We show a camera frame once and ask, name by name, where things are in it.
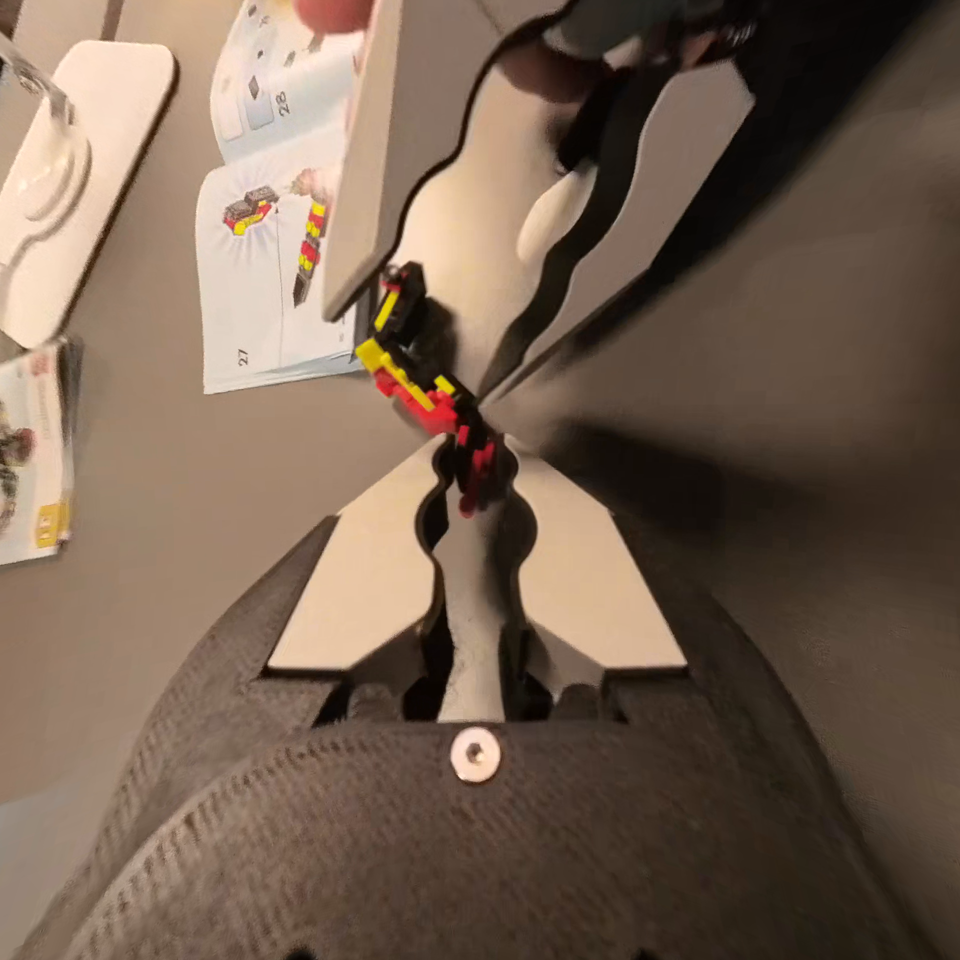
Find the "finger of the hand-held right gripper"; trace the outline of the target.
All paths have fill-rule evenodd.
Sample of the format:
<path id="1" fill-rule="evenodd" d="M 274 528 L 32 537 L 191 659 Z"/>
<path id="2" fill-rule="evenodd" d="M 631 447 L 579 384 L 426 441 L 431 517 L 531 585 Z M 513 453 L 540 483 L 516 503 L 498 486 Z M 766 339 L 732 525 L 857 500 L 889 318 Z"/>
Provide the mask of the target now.
<path id="1" fill-rule="evenodd" d="M 570 2 L 321 2 L 325 34 L 363 31 L 342 176 L 323 259 L 322 312 L 338 319 L 395 251 L 420 187 L 460 152 L 498 55 Z"/>
<path id="2" fill-rule="evenodd" d="M 633 73 L 612 108 L 580 215 L 545 251 L 539 282 L 479 388 L 506 395 L 650 268 L 751 113 L 735 62 Z"/>

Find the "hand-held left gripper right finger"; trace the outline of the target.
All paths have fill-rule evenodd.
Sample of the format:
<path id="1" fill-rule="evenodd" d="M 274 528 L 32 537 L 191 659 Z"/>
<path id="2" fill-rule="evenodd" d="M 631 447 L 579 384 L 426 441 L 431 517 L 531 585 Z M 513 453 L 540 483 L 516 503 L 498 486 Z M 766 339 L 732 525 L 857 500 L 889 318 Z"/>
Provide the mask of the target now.
<path id="1" fill-rule="evenodd" d="M 563 693 L 681 676 L 688 660 L 615 515 L 518 439 L 502 446 L 498 661 L 509 721 Z"/>

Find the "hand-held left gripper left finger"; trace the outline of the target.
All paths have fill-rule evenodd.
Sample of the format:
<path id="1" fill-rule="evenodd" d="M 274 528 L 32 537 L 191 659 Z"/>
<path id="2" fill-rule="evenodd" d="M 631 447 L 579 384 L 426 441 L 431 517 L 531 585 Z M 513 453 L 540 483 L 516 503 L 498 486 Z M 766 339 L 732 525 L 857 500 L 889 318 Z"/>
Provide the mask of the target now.
<path id="1" fill-rule="evenodd" d="M 435 547 L 449 529 L 450 438 L 418 450 L 323 522 L 325 541 L 266 662 L 271 679 L 386 688 L 439 719 L 450 628 Z"/>

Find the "red yellow black brick assembly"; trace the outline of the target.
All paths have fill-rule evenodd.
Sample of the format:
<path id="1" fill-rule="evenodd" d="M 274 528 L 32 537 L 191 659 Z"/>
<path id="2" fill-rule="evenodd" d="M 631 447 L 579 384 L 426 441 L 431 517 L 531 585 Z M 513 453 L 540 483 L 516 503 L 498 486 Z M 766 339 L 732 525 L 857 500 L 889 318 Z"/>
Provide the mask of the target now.
<path id="1" fill-rule="evenodd" d="M 409 260 L 390 266 L 381 277 L 380 294 L 356 358 L 377 390 L 427 434 L 463 441 L 478 429 L 481 417 L 474 394 L 445 358 L 442 310 L 427 293 L 422 264 Z"/>

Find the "person's right hand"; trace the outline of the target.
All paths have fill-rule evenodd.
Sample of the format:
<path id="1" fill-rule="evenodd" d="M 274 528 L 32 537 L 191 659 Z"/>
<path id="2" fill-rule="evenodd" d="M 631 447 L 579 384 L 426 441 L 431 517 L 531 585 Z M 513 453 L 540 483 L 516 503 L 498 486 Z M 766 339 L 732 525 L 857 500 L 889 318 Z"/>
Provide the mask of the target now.
<path id="1" fill-rule="evenodd" d="M 515 89 L 561 105 L 582 102 L 607 74 L 602 59 L 560 53 L 539 39 L 506 48 L 497 67 Z"/>

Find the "open instruction booklet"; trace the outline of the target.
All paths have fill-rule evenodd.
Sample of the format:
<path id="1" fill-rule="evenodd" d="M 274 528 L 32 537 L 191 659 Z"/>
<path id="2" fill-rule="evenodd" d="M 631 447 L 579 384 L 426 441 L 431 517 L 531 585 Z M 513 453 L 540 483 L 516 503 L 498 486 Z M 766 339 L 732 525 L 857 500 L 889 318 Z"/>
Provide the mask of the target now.
<path id="1" fill-rule="evenodd" d="M 242 2 L 211 79 L 222 165 L 196 209 L 207 395 L 360 367 L 363 308 L 323 313 L 323 260 L 361 32 L 307 27 L 293 2 Z"/>

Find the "wooden book stand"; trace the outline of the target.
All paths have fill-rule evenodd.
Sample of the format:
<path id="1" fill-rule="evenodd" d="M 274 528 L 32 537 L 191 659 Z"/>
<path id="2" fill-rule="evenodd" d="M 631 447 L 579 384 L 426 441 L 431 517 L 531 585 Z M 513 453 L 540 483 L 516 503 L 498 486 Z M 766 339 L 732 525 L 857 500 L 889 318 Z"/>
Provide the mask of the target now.
<path id="1" fill-rule="evenodd" d="M 6 37 L 2 64 L 38 101 L 1 193 L 2 335 L 28 351 L 65 327 L 178 65 L 161 44 L 90 39 L 50 75 Z"/>

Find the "closed instruction booklet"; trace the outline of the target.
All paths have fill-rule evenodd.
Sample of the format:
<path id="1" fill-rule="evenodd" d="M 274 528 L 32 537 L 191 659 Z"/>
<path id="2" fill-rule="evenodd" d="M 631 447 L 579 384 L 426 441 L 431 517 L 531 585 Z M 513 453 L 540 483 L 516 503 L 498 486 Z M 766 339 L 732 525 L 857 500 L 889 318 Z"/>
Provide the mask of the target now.
<path id="1" fill-rule="evenodd" d="M 57 337 L 1 365 L 1 565 L 71 538 L 83 346 Z"/>

